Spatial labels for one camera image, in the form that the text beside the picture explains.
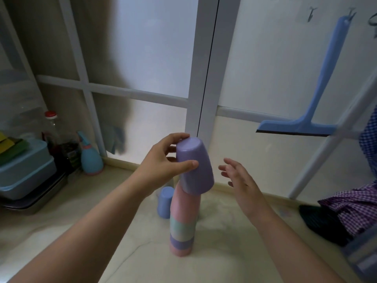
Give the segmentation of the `blue plastic cup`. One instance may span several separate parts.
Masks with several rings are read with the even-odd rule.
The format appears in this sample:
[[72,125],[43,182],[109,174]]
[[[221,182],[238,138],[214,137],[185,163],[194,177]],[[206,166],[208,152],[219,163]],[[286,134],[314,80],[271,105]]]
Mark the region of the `blue plastic cup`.
[[161,189],[158,196],[157,213],[163,219],[170,218],[170,207],[172,198],[174,195],[174,188],[171,186],[165,186]]

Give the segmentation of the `white sliding window frame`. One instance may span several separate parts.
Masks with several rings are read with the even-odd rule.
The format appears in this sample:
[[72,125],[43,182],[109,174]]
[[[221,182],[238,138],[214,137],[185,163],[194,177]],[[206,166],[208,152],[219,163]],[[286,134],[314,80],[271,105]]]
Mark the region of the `white sliding window frame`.
[[[70,130],[100,138],[100,123],[125,130],[131,94],[158,94],[186,109],[186,130],[210,147],[214,100],[220,94],[229,56],[230,35],[243,0],[0,0],[9,14],[33,76],[76,82],[38,83],[48,108],[57,109]],[[247,22],[282,33],[273,48],[288,41],[293,48],[293,19],[303,26],[304,13],[315,15],[322,34],[330,19],[357,0],[247,0],[257,13]]]

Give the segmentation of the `stainless steel tray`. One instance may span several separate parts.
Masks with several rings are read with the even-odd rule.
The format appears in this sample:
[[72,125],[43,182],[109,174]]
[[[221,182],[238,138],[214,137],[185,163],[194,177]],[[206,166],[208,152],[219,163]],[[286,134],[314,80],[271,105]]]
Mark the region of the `stainless steel tray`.
[[46,181],[25,197],[18,200],[0,198],[0,209],[10,212],[31,215],[38,212],[51,200],[66,184],[68,175],[64,171],[57,171]]

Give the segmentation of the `blue window squeegee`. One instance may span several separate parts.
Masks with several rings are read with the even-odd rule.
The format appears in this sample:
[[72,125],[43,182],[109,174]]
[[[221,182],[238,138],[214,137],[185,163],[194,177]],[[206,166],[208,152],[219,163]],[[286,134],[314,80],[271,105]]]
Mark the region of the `blue window squeegee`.
[[272,133],[298,136],[328,137],[335,133],[336,126],[312,122],[315,110],[328,85],[341,54],[347,33],[356,12],[344,15],[337,20],[332,32],[323,64],[318,77],[316,89],[305,114],[291,121],[264,120],[257,128],[257,133]]

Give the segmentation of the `black bag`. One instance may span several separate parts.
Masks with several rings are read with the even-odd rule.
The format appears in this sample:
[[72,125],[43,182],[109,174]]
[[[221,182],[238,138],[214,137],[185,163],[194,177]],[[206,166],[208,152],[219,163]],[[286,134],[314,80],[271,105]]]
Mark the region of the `black bag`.
[[344,247],[354,239],[337,214],[326,206],[302,204],[299,214],[310,230],[331,243]]

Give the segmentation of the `tall pink plastic cup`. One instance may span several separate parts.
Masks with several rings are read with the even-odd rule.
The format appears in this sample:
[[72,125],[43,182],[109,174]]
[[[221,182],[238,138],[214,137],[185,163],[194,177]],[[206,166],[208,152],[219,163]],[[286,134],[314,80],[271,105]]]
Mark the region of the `tall pink plastic cup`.
[[197,222],[199,217],[201,195],[191,195],[186,193],[178,181],[170,206],[170,217],[176,221],[189,224]]

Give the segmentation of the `person's left hand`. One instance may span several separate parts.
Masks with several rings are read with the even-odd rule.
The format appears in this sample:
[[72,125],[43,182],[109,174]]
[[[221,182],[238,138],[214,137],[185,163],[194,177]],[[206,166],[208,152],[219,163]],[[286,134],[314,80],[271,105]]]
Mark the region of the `person's left hand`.
[[178,162],[178,160],[177,157],[168,157],[166,148],[170,145],[177,145],[189,137],[190,134],[184,132],[171,133],[153,145],[140,166],[130,177],[132,185],[143,198],[175,177],[168,174],[168,163]]

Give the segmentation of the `person's right forearm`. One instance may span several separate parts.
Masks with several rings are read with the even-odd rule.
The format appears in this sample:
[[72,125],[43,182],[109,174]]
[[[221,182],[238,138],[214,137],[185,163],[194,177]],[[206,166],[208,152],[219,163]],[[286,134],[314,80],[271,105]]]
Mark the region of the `person's right forearm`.
[[346,283],[268,205],[247,213],[284,283]]

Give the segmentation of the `blue cloth behind glass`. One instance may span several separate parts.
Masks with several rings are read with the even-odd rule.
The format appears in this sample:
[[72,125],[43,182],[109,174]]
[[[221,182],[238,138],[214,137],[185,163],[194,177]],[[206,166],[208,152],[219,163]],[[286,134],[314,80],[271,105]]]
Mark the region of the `blue cloth behind glass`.
[[126,134],[122,128],[100,123],[102,138],[107,152],[115,154],[124,154],[126,152]]

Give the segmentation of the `green and yellow sponges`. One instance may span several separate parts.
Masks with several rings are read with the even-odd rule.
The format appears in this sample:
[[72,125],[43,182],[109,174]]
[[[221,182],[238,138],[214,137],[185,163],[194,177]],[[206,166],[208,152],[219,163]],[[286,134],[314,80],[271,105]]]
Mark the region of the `green and yellow sponges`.
[[0,131],[0,156],[15,157],[29,148],[28,141],[6,136]]

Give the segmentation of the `large blue lidded container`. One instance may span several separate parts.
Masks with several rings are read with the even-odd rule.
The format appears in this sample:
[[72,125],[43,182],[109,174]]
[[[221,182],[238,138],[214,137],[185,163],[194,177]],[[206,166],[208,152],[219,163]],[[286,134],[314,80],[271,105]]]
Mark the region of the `large blue lidded container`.
[[37,162],[17,160],[15,164],[9,163],[0,167],[0,197],[7,200],[24,198],[57,172],[52,156]]

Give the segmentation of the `person's left forearm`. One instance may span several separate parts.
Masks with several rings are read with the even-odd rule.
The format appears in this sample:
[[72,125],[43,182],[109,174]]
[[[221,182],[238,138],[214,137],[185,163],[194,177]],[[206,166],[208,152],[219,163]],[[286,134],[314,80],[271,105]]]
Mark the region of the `person's left forearm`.
[[133,173],[8,283],[98,283],[140,204],[154,190]]

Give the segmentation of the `small blue lidded container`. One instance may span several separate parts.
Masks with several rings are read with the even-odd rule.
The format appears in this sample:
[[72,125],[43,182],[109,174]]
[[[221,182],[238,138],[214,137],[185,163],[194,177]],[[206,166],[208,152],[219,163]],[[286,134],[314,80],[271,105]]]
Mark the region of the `small blue lidded container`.
[[16,156],[7,164],[0,166],[0,175],[25,176],[44,164],[54,161],[47,143],[39,139],[28,139],[29,146],[25,152]]

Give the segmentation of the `teal spray bottle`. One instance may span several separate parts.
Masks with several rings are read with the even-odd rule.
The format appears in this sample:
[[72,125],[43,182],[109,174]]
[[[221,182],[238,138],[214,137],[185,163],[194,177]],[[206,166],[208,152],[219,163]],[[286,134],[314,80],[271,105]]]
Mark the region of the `teal spray bottle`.
[[85,174],[97,175],[103,171],[104,164],[99,152],[92,146],[82,131],[77,131],[81,146],[81,165]]

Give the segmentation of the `person's right hand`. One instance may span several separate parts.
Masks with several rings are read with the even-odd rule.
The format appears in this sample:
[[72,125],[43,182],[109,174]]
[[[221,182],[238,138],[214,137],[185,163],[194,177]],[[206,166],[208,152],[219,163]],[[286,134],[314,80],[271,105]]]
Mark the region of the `person's right hand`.
[[264,195],[241,163],[230,158],[224,158],[224,163],[224,165],[237,166],[237,171],[221,171],[221,175],[230,179],[230,181],[236,181],[236,187],[233,187],[233,191],[239,207],[252,223],[257,222],[261,219],[263,212],[270,207]]

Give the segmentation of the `nested purple plastic cup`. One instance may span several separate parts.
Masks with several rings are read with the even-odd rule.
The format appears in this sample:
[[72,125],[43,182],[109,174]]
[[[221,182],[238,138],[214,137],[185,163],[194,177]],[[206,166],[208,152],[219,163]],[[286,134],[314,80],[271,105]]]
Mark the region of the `nested purple plastic cup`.
[[170,243],[171,245],[177,249],[177,250],[186,250],[186,249],[189,249],[192,247],[193,243],[194,243],[194,239],[195,237],[193,236],[191,239],[187,240],[187,241],[179,241],[179,240],[176,240],[172,234],[170,234]]

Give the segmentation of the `mint green plastic cup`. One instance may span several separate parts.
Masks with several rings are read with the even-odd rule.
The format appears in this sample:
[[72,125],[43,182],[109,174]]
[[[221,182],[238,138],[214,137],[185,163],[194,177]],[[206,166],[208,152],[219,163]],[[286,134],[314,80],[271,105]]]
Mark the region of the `mint green plastic cup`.
[[196,228],[196,223],[197,223],[196,220],[190,223],[182,223],[174,219],[174,217],[170,217],[170,232],[193,233]]

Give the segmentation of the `clear plastic storage box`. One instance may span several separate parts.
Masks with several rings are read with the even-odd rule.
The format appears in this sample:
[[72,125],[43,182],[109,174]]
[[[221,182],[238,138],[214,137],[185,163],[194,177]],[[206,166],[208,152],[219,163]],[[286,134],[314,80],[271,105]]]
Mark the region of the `clear plastic storage box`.
[[0,132],[23,139],[41,139],[45,103],[26,72],[0,70]]

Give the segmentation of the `blue checked cloth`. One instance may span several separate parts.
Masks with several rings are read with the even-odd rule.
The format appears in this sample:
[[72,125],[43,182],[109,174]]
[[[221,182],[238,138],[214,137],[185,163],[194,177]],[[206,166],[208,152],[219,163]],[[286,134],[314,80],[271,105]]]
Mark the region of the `blue checked cloth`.
[[359,136],[359,146],[377,180],[377,105]]

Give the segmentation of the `cream plastic cup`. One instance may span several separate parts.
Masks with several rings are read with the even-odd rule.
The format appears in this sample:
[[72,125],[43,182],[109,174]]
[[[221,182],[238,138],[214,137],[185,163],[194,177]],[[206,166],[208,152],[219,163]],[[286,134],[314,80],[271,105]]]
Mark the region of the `cream plastic cup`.
[[170,234],[178,242],[187,242],[195,236],[194,229],[170,229]]

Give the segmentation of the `purple checked cloth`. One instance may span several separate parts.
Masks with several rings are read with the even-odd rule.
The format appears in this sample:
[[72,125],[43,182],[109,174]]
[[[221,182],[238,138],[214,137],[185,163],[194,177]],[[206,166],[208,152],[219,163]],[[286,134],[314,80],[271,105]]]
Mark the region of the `purple checked cloth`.
[[377,180],[318,201],[334,211],[347,232],[356,237],[377,224]]

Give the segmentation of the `white rack pole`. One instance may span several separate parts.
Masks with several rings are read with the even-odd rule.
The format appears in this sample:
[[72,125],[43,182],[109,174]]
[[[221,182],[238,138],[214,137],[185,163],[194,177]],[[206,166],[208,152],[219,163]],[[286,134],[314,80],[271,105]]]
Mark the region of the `white rack pole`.
[[355,136],[355,133],[351,131],[353,125],[376,97],[377,66],[374,68],[365,84],[362,85],[360,92],[356,95],[349,108],[342,114],[335,133],[326,138],[324,143],[318,148],[313,157],[300,172],[293,188],[288,194],[289,199],[295,200],[303,192],[310,180],[315,176],[343,139]]

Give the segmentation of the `clear bottle with red cap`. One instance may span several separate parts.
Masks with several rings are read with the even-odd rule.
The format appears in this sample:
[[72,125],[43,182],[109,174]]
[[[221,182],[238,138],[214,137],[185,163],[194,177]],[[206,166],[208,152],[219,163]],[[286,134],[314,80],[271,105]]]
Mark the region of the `clear bottle with red cap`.
[[42,139],[47,143],[58,170],[70,175],[81,167],[81,149],[77,136],[55,111],[44,113],[46,122]]

